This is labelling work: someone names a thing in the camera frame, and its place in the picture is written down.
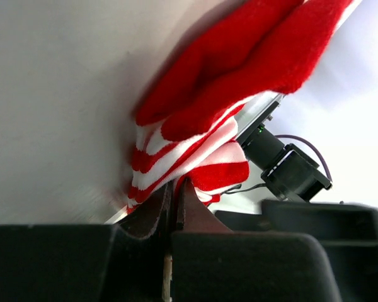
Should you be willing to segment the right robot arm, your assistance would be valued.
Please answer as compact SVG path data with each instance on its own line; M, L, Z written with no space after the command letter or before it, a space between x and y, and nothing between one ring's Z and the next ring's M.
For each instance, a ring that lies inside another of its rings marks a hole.
M313 203L332 187L323 159L312 160L296 145L284 144L263 125L243 133L246 157L259 167L261 186L275 199L260 202L258 214L217 211L234 231L303 233L325 249L343 301L378 301L378 210L364 205Z

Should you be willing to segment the red white striped sock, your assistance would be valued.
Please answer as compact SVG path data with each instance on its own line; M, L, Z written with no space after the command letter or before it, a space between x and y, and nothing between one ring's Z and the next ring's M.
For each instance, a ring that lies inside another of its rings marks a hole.
M203 204L249 177L235 115L262 92L292 94L312 74L348 1L245 1L184 49L135 115L127 211L192 180Z

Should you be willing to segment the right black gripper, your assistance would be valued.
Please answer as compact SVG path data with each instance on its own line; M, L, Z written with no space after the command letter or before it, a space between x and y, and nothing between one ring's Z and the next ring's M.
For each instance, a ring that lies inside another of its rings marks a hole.
M264 199L258 214L217 210L234 231L305 233L325 249L343 301L378 301L378 209Z

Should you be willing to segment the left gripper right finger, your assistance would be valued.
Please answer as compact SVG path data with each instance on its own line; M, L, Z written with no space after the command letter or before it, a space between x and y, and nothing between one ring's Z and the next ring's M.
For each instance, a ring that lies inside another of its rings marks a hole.
M312 236L234 232L183 181L171 236L173 301L340 301L328 256Z

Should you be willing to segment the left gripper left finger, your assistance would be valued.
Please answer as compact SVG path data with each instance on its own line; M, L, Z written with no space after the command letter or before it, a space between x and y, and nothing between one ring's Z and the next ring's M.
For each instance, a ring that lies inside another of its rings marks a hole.
M0 301L161 301L172 197L113 224L0 225Z

